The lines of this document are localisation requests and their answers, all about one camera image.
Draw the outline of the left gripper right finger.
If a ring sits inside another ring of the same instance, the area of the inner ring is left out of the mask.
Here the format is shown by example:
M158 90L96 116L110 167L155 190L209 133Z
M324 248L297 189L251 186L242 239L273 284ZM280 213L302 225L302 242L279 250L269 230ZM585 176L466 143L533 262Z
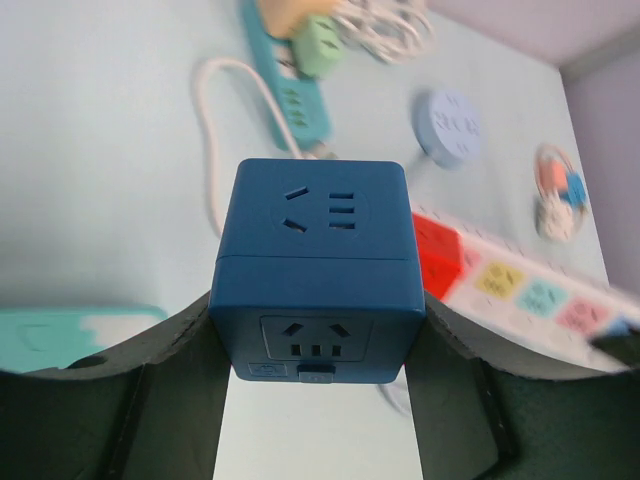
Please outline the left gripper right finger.
M426 303L406 361L426 479L635 479L639 331L600 334L600 374L556 361Z

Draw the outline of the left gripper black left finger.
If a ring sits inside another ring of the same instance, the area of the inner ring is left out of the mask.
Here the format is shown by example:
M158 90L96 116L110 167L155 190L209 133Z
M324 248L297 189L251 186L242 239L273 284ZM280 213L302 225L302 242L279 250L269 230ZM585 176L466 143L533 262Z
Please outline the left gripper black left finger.
M208 301L68 368L2 372L2 478L212 478L230 361Z

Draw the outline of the teal triangular power strip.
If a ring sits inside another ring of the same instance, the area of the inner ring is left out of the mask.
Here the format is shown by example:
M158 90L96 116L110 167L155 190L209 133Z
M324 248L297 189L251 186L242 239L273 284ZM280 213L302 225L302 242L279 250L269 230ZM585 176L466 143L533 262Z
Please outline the teal triangular power strip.
M53 307L1 311L1 368L66 368L166 320L157 307Z

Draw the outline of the red cube adapter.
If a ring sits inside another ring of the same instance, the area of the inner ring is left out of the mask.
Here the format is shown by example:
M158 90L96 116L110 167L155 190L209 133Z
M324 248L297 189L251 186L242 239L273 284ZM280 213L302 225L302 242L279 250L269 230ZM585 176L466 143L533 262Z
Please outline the red cube adapter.
M412 215L423 288L443 300L463 273L462 246L456 230Z

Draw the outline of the white square adapter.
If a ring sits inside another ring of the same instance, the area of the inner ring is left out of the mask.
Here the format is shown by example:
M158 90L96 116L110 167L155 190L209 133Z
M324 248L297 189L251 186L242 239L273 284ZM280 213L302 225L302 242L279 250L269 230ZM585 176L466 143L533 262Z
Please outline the white square adapter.
M537 212L538 234L547 240L567 243L574 233L572 207L560 198L548 197L539 201Z

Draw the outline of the blue cube adapter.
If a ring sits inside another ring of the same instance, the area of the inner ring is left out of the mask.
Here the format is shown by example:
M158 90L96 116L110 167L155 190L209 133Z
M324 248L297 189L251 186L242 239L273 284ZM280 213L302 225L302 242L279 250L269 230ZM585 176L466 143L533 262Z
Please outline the blue cube adapter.
M395 380L426 316L403 168L242 161L209 314L241 379Z

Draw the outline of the pink small plug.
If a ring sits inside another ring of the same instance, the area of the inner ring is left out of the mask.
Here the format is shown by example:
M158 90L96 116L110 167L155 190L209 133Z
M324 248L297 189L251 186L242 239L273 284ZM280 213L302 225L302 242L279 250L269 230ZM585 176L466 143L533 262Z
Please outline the pink small plug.
M560 160L544 160L539 172L542 191L545 194L552 192L561 194L567 190L567 172L564 163Z

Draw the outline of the round light blue socket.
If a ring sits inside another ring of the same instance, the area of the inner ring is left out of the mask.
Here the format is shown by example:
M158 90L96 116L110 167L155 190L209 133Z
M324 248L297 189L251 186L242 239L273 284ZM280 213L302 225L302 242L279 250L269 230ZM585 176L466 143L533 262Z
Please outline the round light blue socket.
M420 148L443 169L459 169L482 152L477 112L457 90L440 88L420 93L412 107L412 127Z

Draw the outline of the teal small adapter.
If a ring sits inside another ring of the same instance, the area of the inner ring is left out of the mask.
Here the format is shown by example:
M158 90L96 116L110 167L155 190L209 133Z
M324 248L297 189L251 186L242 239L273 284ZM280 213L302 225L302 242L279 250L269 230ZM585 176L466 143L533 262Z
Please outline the teal small adapter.
M266 32L255 1L242 1L240 11L257 73L273 94L299 148L311 150L331 134L318 83L298 72L288 41Z

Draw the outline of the orange cube adapter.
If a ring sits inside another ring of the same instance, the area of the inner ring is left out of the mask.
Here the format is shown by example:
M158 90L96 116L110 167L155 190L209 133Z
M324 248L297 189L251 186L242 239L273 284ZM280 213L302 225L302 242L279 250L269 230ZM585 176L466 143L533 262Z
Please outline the orange cube adapter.
M338 0L257 0L265 29L274 38L290 38L309 15L329 15Z

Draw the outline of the blue square adapter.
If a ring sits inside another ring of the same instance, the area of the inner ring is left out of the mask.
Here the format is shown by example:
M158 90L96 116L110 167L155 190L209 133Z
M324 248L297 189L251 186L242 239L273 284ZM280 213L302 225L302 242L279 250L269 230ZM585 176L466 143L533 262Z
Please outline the blue square adapter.
M582 177L577 172L567 174L567 190L561 197L573 208L580 209L586 203L586 191Z

